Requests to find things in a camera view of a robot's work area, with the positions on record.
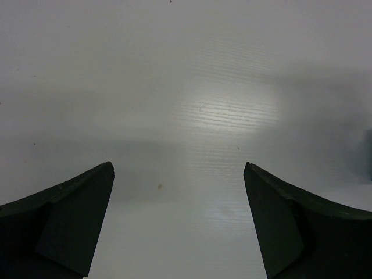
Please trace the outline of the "teal arch block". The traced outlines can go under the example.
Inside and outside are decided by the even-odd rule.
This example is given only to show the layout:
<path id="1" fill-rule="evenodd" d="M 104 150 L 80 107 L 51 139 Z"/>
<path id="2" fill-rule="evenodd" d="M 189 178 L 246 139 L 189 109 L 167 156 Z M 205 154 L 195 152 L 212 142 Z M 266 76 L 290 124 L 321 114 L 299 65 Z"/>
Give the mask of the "teal arch block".
<path id="1" fill-rule="evenodd" d="M 364 138 L 364 159 L 368 179 L 371 181 L 372 163 L 372 133 L 371 129 L 366 130 Z"/>

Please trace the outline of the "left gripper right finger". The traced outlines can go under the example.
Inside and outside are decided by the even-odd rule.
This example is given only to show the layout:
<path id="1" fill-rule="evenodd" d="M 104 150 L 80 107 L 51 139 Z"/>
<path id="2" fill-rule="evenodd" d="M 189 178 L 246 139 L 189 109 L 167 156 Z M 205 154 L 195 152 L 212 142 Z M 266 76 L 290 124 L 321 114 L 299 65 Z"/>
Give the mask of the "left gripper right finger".
<path id="1" fill-rule="evenodd" d="M 371 278 L 371 212 L 252 163 L 244 181 L 267 278 Z"/>

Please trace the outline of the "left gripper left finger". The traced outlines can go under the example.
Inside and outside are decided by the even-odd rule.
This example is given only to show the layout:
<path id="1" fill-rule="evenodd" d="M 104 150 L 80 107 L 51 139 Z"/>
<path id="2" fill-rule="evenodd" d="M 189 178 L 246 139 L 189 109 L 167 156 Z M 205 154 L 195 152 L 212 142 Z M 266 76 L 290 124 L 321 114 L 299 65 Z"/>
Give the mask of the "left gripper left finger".
<path id="1" fill-rule="evenodd" d="M 111 162 L 1 206 L 1 278 L 88 277 L 115 179 Z"/>

